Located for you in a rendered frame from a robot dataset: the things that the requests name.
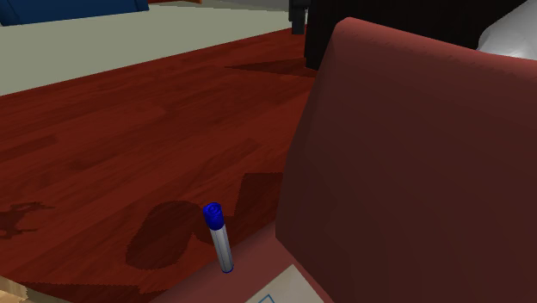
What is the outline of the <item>blue capped grey marker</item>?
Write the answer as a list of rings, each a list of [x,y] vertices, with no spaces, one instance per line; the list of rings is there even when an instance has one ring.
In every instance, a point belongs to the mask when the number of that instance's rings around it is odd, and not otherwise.
[[[210,202],[202,208],[202,212],[211,233],[220,268],[224,273],[231,273],[234,263],[222,208],[218,202]]]

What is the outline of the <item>beige flat book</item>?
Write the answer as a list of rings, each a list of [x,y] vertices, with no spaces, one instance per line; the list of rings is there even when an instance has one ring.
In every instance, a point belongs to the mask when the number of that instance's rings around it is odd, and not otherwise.
[[[290,265],[244,303],[324,303],[324,301],[299,270]]]

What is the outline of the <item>black furniture leg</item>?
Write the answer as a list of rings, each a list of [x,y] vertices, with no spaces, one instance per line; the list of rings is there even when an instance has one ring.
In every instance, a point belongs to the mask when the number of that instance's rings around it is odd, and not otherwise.
[[[289,0],[288,20],[292,23],[292,34],[304,34],[306,28],[306,11],[311,0]]]

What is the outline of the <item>red sofa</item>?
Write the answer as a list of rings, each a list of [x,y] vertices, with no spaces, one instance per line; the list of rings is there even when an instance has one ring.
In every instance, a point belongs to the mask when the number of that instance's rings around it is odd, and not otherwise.
[[[324,303],[537,303],[537,61],[347,18],[275,222],[152,303],[244,303],[294,265]]]

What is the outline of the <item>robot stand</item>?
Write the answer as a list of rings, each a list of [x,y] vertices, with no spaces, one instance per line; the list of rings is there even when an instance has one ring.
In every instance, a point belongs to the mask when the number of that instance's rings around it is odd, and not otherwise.
[[[312,0],[306,67],[317,70],[338,22],[353,17],[470,49],[493,22],[527,0]]]

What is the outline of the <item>pale rug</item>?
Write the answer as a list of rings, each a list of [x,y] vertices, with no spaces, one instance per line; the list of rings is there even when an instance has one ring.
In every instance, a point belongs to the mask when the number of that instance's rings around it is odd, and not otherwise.
[[[288,1],[175,1],[137,13],[0,25],[0,96],[290,28]]]

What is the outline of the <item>blue furniture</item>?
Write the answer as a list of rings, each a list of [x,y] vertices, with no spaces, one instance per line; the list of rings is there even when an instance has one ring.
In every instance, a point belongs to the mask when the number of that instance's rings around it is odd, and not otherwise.
[[[0,24],[54,22],[148,9],[147,0],[0,0]]]

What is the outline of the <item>light wooden furniture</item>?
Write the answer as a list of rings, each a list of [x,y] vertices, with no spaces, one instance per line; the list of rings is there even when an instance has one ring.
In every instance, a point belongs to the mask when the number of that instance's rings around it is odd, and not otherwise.
[[[0,303],[33,303],[28,289],[20,283],[0,276]]]

